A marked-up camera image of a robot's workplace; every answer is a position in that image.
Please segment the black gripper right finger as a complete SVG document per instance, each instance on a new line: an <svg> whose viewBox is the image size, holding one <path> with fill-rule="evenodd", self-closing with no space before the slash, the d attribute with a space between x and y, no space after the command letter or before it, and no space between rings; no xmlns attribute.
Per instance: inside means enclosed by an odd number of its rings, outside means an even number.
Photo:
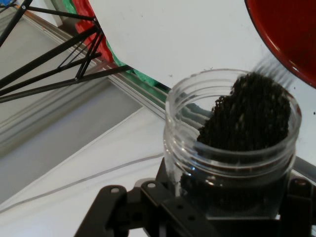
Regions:
<svg viewBox="0 0 316 237"><path fill-rule="evenodd" d="M281 237L311 237L316 224L316 186L304 178L290 180L280 209Z"/></svg>

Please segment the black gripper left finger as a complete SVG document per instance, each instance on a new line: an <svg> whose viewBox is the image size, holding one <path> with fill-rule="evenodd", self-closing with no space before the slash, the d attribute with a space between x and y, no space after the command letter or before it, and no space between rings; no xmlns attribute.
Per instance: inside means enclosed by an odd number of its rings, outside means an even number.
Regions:
<svg viewBox="0 0 316 237"><path fill-rule="evenodd" d="M127 237L142 228L149 237L219 237L214 225L166 187L162 161L154 180L127 191L120 185L103 187L75 233L77 237Z"/></svg>

